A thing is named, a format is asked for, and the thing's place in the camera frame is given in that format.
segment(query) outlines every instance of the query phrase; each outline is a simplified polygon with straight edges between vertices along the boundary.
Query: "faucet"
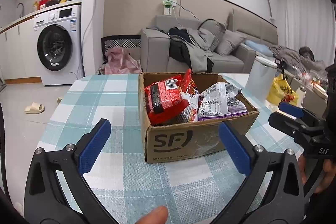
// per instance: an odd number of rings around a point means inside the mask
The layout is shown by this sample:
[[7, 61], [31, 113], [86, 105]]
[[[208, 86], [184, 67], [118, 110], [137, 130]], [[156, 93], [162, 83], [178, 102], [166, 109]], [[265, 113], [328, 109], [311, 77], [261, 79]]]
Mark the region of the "faucet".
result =
[[20, 2], [20, 3], [17, 5], [16, 8], [18, 8], [20, 4], [22, 5], [22, 15], [20, 14], [19, 18], [20, 18], [20, 17], [23, 17], [23, 16], [25, 15], [25, 12], [24, 12], [24, 11], [25, 11], [25, 7], [23, 6], [23, 3], [22, 3], [22, 2]]

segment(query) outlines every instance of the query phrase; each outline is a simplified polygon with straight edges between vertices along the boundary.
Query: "screw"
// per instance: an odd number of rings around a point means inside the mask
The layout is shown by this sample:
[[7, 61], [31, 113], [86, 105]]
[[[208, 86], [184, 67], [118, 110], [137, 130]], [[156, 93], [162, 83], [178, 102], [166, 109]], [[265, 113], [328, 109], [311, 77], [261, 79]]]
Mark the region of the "screw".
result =
[[65, 147], [65, 150], [66, 150], [66, 151], [72, 151], [74, 148], [75, 148], [75, 145], [71, 143], [71, 144], [68, 144], [68, 145]]
[[262, 145], [260, 144], [257, 144], [255, 147], [254, 147], [255, 151], [257, 152], [263, 152], [264, 151], [264, 148]]
[[35, 149], [35, 154], [41, 154], [43, 151], [43, 148], [39, 147]]
[[294, 155], [294, 150], [293, 149], [287, 149], [287, 154], [288, 155]]

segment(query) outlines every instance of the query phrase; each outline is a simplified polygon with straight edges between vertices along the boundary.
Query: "checkered tablecloth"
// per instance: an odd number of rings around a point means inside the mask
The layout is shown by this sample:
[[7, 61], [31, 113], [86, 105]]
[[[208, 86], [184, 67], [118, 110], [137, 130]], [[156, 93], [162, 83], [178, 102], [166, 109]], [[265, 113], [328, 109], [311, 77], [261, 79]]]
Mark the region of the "checkered tablecloth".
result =
[[[228, 81], [241, 87], [234, 80]], [[147, 164], [138, 114], [138, 75], [94, 75], [77, 80], [58, 105], [38, 146], [46, 151], [76, 143], [106, 118], [111, 136], [85, 180], [100, 202], [121, 224], [133, 224], [159, 205], [169, 209], [167, 223], [209, 223], [233, 197], [244, 180], [226, 151], [191, 160]], [[247, 90], [243, 94], [260, 114], [247, 133], [253, 145], [283, 152], [301, 148], [268, 124], [270, 111]], [[72, 208], [79, 210], [64, 176], [58, 172]], [[257, 208], [267, 188], [267, 174], [250, 209]]]

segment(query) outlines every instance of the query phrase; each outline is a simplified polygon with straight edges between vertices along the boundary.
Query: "washing machine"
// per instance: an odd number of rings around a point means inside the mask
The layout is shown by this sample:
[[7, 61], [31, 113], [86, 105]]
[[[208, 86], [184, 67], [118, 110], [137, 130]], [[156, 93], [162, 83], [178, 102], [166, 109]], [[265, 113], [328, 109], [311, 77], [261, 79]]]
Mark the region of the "washing machine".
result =
[[81, 6], [49, 10], [34, 17], [34, 35], [43, 85], [73, 84], [84, 77]]

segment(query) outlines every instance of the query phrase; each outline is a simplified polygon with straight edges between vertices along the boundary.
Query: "trash can lid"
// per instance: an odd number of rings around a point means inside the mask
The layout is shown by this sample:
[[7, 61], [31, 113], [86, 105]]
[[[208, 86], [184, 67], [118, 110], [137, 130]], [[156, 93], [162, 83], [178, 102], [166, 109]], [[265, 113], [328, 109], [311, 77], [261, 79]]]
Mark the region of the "trash can lid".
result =
[[255, 59], [264, 66], [271, 67], [274, 69], [278, 68], [277, 64], [269, 59], [263, 58], [261, 56], [256, 56]]

